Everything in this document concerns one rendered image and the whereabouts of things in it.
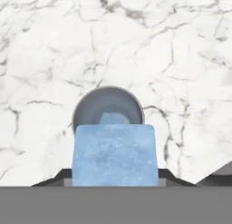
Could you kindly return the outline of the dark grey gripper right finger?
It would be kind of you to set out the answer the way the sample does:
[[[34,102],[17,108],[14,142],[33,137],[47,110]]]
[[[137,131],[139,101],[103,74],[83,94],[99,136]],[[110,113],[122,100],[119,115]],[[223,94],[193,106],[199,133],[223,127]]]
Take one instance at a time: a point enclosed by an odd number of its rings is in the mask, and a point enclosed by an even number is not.
[[[195,184],[176,178],[169,170],[159,169],[160,187],[195,187]]]

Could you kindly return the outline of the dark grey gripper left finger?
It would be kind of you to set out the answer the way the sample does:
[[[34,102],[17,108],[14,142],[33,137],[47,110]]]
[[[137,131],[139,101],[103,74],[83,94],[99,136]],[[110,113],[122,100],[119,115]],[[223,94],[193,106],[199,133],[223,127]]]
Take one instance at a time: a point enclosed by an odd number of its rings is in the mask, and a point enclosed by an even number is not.
[[[72,185],[73,178],[71,169],[62,169],[54,178],[34,184],[35,187],[71,187]]]

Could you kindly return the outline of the pale blue ice cube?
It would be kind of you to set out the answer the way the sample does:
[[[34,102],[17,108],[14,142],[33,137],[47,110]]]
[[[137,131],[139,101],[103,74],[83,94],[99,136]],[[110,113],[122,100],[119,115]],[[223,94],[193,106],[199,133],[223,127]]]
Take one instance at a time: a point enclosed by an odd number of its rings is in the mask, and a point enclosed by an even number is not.
[[[154,128],[146,124],[81,125],[72,157],[75,187],[155,187],[159,184]]]
[[[130,120],[120,114],[112,112],[104,112],[100,119],[100,124],[129,124]]]

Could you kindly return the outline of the grey glass of water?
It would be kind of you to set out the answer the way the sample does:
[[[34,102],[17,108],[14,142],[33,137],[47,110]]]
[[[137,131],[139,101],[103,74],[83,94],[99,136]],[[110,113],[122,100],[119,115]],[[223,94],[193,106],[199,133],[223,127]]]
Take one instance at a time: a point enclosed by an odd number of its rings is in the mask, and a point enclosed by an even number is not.
[[[121,114],[129,124],[145,122],[144,111],[133,93],[118,86],[102,86],[86,93],[75,106],[72,132],[80,125],[99,124],[104,112]]]

